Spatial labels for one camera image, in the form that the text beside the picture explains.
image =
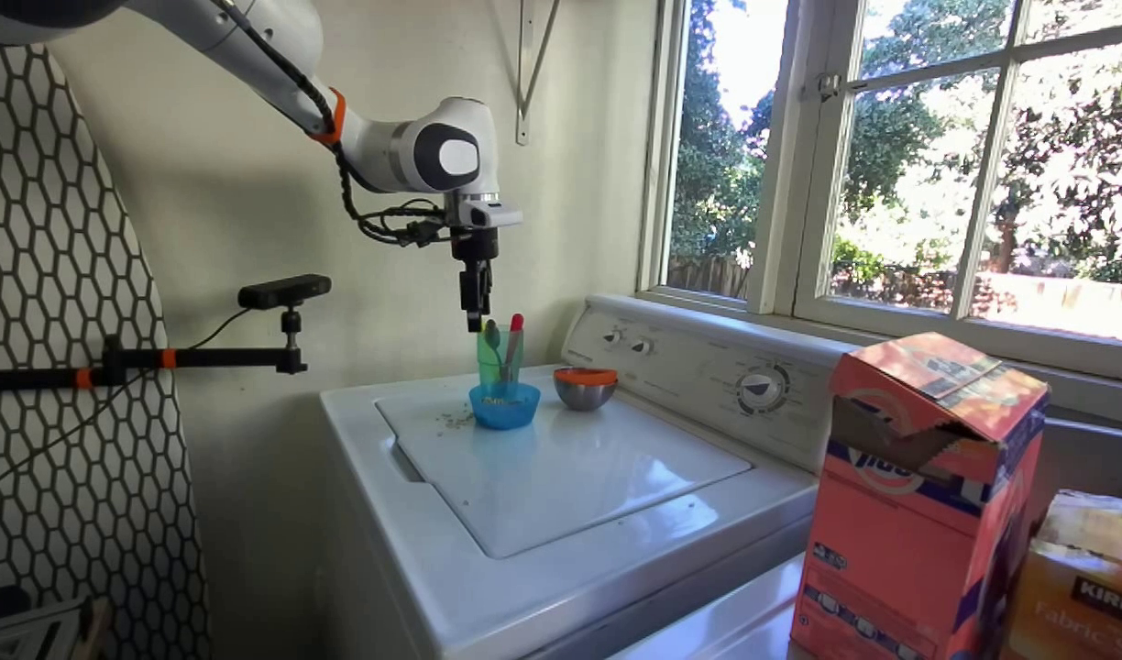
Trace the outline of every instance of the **blue bowl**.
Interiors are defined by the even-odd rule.
[[[539,389],[510,381],[510,385],[473,385],[469,389],[477,425],[484,429],[521,429],[532,422]]]

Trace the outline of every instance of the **green foliage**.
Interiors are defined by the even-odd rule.
[[[722,110],[711,11],[715,0],[689,4],[667,282],[733,293],[711,282],[711,271],[737,249],[752,249],[766,165],[752,158],[744,132]]]
[[[909,0],[891,29],[865,44],[862,77],[997,51],[1008,11],[1008,0]],[[1082,11],[1096,26],[1122,22],[1122,0],[1041,0],[1034,11],[1027,29],[1038,40],[1071,33]],[[931,202],[931,194],[939,183],[972,187],[979,180],[979,139],[968,139],[964,150],[964,139],[950,147],[957,143],[950,136],[983,136],[972,114],[990,103],[994,81],[979,77],[983,88],[964,81],[917,81],[854,99],[843,220],[862,227],[854,235],[873,235],[869,220],[924,224],[928,257],[917,249],[909,264],[920,271],[946,268],[961,242],[961,235],[942,235],[946,220],[931,216],[931,205],[953,209],[953,202]],[[961,106],[950,110],[942,99],[935,110],[939,92],[953,92]],[[990,191],[986,271],[1122,282],[1122,44],[1023,66],[1012,103],[997,191]],[[873,246],[840,242],[836,275],[873,286],[884,282],[873,264],[902,268],[898,257],[865,249]]]
[[[891,33],[873,37],[862,55],[862,77],[920,70],[979,55],[1001,44],[1008,0],[909,0]],[[847,161],[843,202],[847,216],[873,205],[895,205],[902,169],[942,132],[924,106],[924,92],[950,81],[920,81],[858,95],[854,143]]]
[[[832,271],[869,286],[887,271],[887,264],[876,253],[840,238],[832,249]]]

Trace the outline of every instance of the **white washing machine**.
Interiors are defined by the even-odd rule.
[[[843,345],[594,297],[561,359],[616,367],[594,414],[550,367],[524,429],[473,374],[323,392],[337,656],[609,656],[803,550]]]

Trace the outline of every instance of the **cable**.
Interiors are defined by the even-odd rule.
[[[227,315],[216,330],[209,330],[202,341],[187,345],[187,352],[198,352],[202,345],[216,341],[231,323],[238,323],[246,315],[246,308],[238,308],[235,315]]]
[[[238,7],[231,7],[231,4],[224,4],[224,0],[216,0],[216,7],[220,7],[220,15],[227,15],[304,95],[308,95],[308,103],[319,110],[319,117],[323,117],[323,125],[326,125],[326,132],[334,132],[334,110],[330,110],[330,103],[323,99],[323,92],[308,81],[308,73],[304,70],[297,70],[282,51],[275,51],[271,48],[271,40],[264,40],[260,33],[257,33],[257,26],[249,22],[249,15],[246,11],[238,11]],[[367,238],[374,238],[374,242],[385,242],[385,246],[429,246],[429,242],[451,242],[451,235],[444,235],[444,227],[451,227],[451,224],[444,224],[444,209],[425,209],[425,213],[411,213],[407,205],[396,205],[396,209],[381,209],[381,213],[363,213],[363,209],[356,209],[356,198],[352,198],[352,183],[348,180],[356,180],[352,176],[352,169],[348,169],[348,158],[345,158],[345,150],[341,147],[334,147],[334,158],[337,158],[337,176],[341,176],[341,205],[345,205],[345,213],[356,220],[356,227],[367,235]],[[389,227],[385,220],[389,216],[422,216],[422,224],[407,224],[407,227]]]
[[[187,352],[205,348],[209,341],[216,341],[216,337],[220,337],[231,323],[238,323],[242,315],[246,315],[246,308],[238,308],[235,315],[227,315],[216,330],[209,330],[209,334],[205,334],[202,341],[194,341]],[[18,458],[18,462],[11,462],[7,469],[0,469],[0,484],[4,484],[7,477],[15,477],[18,469],[33,466],[33,462],[37,462],[40,455],[48,455],[55,444],[66,444],[70,436],[84,433],[99,414],[106,414],[106,411],[114,407],[114,400],[117,400],[128,385],[136,385],[136,381],[143,381],[143,378],[154,378],[154,374],[147,374],[147,370],[132,374],[125,385],[117,385],[110,396],[103,396],[99,407],[95,407],[81,425],[59,433],[55,440],[33,447],[26,458]]]
[[[136,378],[128,378],[125,385],[117,385],[106,400],[99,400],[99,407],[95,407],[81,425],[59,433],[55,440],[33,447],[26,458],[18,458],[18,462],[11,462],[7,469],[0,469],[0,484],[4,484],[7,477],[22,473],[26,466],[33,466],[33,462],[37,462],[40,455],[48,455],[55,444],[66,444],[70,436],[77,436],[81,429],[88,429],[88,425],[92,425],[103,411],[110,411],[114,400],[117,400],[128,385],[136,385],[139,378],[147,378],[147,374],[136,374]]]
[[[539,55],[532,62],[528,88],[521,88],[524,84],[524,62],[517,59],[517,110],[521,110],[521,117],[528,117],[528,106],[532,106],[532,95],[535,95],[535,81],[539,81],[539,66],[546,62],[546,51],[550,51],[550,40],[554,40],[557,7],[561,7],[561,0],[554,0],[554,7],[550,7],[543,48],[539,48]]]

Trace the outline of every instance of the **washing machine control panel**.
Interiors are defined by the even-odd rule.
[[[818,469],[829,436],[829,370],[840,341],[763,323],[590,297],[565,337],[565,363],[612,367],[627,392],[737,444]]]

